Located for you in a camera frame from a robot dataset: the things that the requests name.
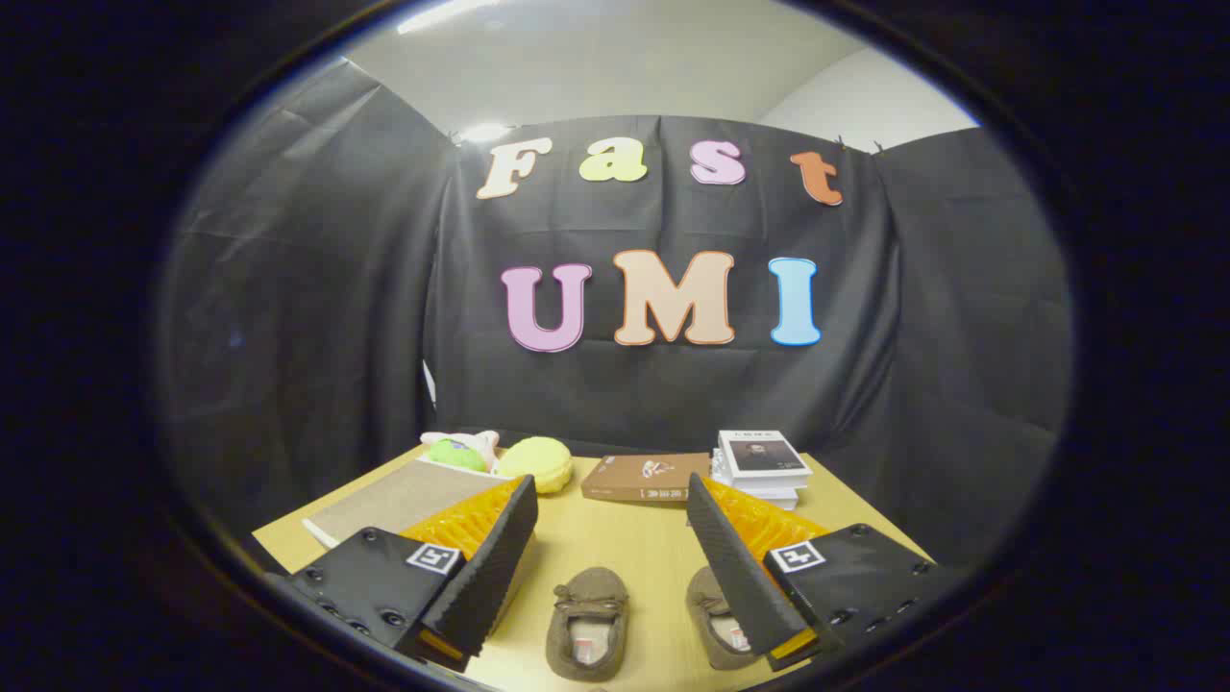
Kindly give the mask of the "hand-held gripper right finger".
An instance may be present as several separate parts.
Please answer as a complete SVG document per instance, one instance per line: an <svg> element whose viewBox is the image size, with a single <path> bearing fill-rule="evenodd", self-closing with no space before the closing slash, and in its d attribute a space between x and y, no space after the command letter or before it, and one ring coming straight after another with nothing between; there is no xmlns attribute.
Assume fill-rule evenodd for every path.
<svg viewBox="0 0 1230 692"><path fill-rule="evenodd" d="M860 655L966 579L867 524L822 529L699 476L688 520L752 653L775 671Z"/></svg>

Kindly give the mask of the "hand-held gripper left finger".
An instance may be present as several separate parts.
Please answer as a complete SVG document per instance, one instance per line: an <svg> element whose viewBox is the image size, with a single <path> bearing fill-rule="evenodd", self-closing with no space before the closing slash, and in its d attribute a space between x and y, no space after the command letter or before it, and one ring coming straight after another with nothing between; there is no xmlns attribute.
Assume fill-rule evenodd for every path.
<svg viewBox="0 0 1230 692"><path fill-rule="evenodd" d="M316 619L464 674L494 631L539 516L534 478L478 492L412 529L360 529L285 576L264 576Z"/></svg>

